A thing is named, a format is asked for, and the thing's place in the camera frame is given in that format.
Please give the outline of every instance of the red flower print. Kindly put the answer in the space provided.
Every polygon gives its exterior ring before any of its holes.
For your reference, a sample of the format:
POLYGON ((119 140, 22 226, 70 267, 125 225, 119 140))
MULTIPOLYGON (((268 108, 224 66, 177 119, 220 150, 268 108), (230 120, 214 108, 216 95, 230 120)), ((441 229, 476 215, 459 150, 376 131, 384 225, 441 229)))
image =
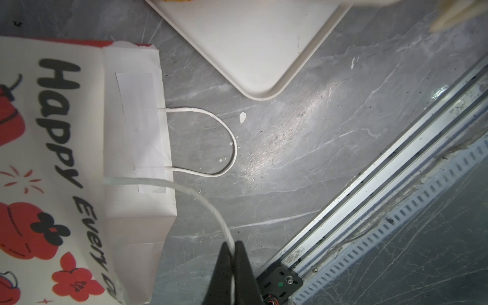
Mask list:
POLYGON ((53 280, 57 282, 53 291, 59 296, 71 296, 73 300, 84 302, 91 295, 101 295, 105 289, 92 280, 90 270, 76 268, 76 261, 71 252, 61 257, 62 271, 53 273, 53 280))
POLYGON ((50 260, 71 234, 64 225, 54 224, 51 215, 24 202, 0 203, 0 249, 22 260, 34 257, 50 260))

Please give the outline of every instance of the red cartoon illustration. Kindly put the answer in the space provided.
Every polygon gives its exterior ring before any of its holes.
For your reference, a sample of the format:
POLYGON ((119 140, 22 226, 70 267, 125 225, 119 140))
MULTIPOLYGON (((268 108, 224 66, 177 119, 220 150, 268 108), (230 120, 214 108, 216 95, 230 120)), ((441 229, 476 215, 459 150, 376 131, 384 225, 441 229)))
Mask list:
POLYGON ((0 304, 13 305, 20 299, 20 289, 17 288, 17 278, 7 271, 0 273, 0 304))
POLYGON ((20 137, 25 131, 25 123, 18 112, 12 105, 15 100, 12 91, 22 81, 22 75, 10 87, 0 84, 0 146, 7 144, 20 137))
POLYGON ((76 268, 76 261, 71 252, 61 257, 62 271, 53 273, 53 280, 57 282, 53 291, 59 296, 71 296, 73 300, 84 302, 91 295, 101 295, 105 289, 92 280, 90 270, 76 268))
POLYGON ((30 260, 50 260, 69 236, 67 227, 54 224, 51 215, 30 203, 0 203, 0 248, 7 254, 30 260))
POLYGON ((4 176, 12 177, 15 179, 15 181, 10 181, 10 182, 4 184, 3 187, 20 185, 20 187, 23 188, 24 194, 29 193, 28 187, 31 187, 35 190, 38 190, 41 194, 44 194, 44 191, 42 190, 42 188, 33 185, 34 183, 41 181, 41 179, 29 178, 32 175, 32 172, 33 172, 32 170, 29 170, 23 176, 21 176, 19 171, 15 167, 10 166, 10 168, 12 169, 13 173, 0 171, 0 174, 2 174, 4 176))

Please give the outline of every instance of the black bracket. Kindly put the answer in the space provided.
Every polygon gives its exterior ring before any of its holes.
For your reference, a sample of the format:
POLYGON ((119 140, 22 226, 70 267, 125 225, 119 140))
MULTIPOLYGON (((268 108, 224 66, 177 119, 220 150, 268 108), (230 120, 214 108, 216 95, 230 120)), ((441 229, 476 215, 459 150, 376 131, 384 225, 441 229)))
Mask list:
POLYGON ((256 280, 266 305, 283 305, 304 284, 297 273, 280 262, 274 262, 256 280))

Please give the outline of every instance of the paper bag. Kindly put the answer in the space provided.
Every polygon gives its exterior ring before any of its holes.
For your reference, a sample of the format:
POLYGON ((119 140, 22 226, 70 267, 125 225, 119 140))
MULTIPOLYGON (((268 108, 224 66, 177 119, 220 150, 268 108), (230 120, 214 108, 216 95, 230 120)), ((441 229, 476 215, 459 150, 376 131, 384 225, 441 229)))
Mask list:
MULTIPOLYGON (((166 114, 157 110, 165 107, 159 51, 116 42, 103 52, 105 176, 173 181, 173 173, 164 170, 164 166, 172 166, 166 114), (134 129, 141 131, 137 142, 130 137, 134 129)), ((129 303, 147 303, 164 241, 176 218, 175 191, 111 186, 106 189, 106 204, 116 272, 129 303)))
POLYGON ((106 233, 100 48, 0 37, 0 304, 125 304, 106 233))

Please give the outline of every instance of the paint speck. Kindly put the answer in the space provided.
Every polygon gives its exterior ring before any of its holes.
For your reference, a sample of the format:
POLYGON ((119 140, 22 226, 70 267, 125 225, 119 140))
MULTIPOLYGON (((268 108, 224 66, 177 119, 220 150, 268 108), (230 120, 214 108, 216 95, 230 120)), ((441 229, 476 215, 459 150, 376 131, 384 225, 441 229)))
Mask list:
POLYGON ((239 121, 242 123, 244 123, 244 120, 247 118, 247 114, 245 112, 241 112, 241 114, 239 115, 239 121))

